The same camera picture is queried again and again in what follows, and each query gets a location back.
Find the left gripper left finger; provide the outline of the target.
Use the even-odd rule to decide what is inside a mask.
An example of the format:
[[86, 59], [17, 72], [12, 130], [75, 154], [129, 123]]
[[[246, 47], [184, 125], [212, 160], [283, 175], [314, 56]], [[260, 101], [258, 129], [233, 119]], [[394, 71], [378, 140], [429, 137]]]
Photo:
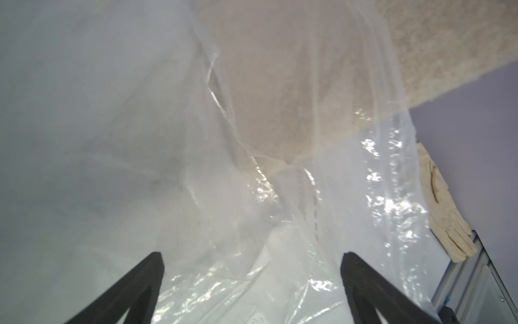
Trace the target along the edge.
[[162, 254], [152, 252], [68, 323], [150, 324], [165, 272]]

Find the beige fuzzy scarf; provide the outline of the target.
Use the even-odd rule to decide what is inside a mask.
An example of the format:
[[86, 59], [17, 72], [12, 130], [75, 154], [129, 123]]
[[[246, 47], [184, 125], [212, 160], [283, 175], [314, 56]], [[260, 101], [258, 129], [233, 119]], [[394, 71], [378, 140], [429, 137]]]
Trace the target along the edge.
[[516, 1], [196, 1], [265, 174], [517, 59]]

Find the clear plastic vacuum bag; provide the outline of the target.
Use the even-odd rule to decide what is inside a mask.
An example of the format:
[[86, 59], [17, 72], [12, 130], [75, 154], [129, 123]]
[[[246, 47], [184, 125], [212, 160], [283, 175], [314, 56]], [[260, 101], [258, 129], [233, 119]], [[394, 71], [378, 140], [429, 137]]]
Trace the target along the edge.
[[347, 252], [433, 314], [406, 103], [267, 175], [195, 2], [1, 2], [1, 322], [64, 323], [155, 251], [153, 323], [351, 323]]

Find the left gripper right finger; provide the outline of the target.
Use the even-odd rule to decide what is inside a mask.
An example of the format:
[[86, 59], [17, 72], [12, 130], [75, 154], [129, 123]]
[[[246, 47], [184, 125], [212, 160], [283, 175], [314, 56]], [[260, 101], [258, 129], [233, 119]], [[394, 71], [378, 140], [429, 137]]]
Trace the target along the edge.
[[341, 279], [355, 324], [439, 323], [354, 252], [343, 255]]

